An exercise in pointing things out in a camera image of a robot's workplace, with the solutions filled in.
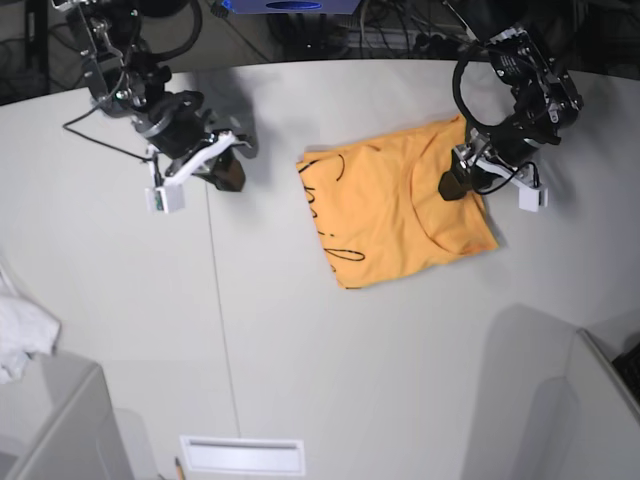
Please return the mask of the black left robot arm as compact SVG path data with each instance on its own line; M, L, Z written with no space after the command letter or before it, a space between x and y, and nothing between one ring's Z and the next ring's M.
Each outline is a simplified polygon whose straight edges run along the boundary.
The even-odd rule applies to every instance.
M513 112L497 124L477 119L462 95L466 67L482 51L514 99ZM471 43L454 68L452 93L466 133L464 142L452 148L451 166L441 176L442 199L457 201L471 193L488 196L513 185L520 209L537 212L545 207L548 190L534 156L542 147L561 142L560 130L575 123L584 102L540 35L516 24Z

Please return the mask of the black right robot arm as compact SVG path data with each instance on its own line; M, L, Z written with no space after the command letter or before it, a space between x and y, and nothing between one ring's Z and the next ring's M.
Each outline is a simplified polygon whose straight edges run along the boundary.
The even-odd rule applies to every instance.
M168 61L188 52L198 40L202 8L197 1L57 1L82 56L82 74L93 111L131 119L145 139L139 161L149 165L157 189L197 177L219 191L239 192L245 173L233 149L249 143L229 129L214 129L205 96L197 90L171 92ZM187 39L154 52L142 38L146 18L170 18L184 8L192 13Z

